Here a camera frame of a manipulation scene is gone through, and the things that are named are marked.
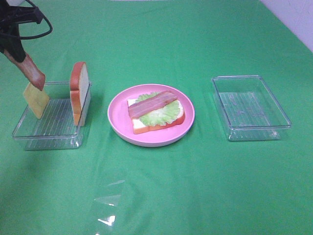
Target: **yellow cheese slice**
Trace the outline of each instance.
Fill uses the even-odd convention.
[[[23,96],[28,103],[28,106],[33,111],[35,116],[38,119],[41,119],[45,107],[47,106],[50,98],[46,94],[46,92],[43,90],[42,92],[34,87],[31,83],[27,85],[25,88],[25,91],[23,93]]]

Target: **clear plastic container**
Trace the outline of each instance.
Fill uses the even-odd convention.
[[[69,97],[69,82],[46,82],[44,90],[50,97],[43,116],[37,119],[29,106],[26,107],[12,133],[24,150],[70,149],[82,144],[86,126],[82,126],[90,103],[89,83],[82,114],[74,125]]]
[[[291,121],[257,75],[212,79],[214,99],[230,141],[279,140]]]

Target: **black cable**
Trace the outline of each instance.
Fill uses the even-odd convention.
[[[28,2],[30,5],[32,5],[33,7],[36,7],[36,5],[34,3],[32,3],[30,0],[25,0],[26,2]],[[1,33],[0,32],[0,36],[3,37],[7,37],[7,38],[15,38],[15,39],[20,39],[20,40],[30,40],[30,39],[35,39],[35,38],[41,38],[45,35],[48,35],[49,33],[52,32],[52,24],[50,23],[50,21],[47,19],[47,17],[43,14],[43,19],[47,22],[48,26],[49,26],[49,30],[45,33],[41,33],[38,35],[34,35],[34,36],[27,36],[27,37],[21,37],[21,36],[15,36],[15,35],[11,35],[11,34],[7,34],[7,33]]]

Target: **green tablecloth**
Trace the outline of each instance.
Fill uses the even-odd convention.
[[[313,55],[257,0],[36,0],[52,34],[23,41],[47,81],[86,61],[82,146],[24,151],[11,137],[28,81],[0,55],[0,234],[312,234]],[[21,26],[23,35],[46,25]],[[217,75],[261,75],[293,122],[279,141],[230,142]],[[107,118],[122,90],[173,86],[196,118],[178,142],[145,148]]]

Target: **pink plate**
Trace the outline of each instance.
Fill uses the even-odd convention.
[[[185,121],[181,125],[135,135],[132,121],[128,115],[127,99],[135,99],[141,94],[162,91],[172,91],[177,95],[185,111]],[[159,147],[178,141],[189,131],[195,119],[195,109],[190,99],[173,87],[161,84],[143,84],[130,87],[117,94],[109,104],[108,119],[113,130],[122,139],[139,146]]]

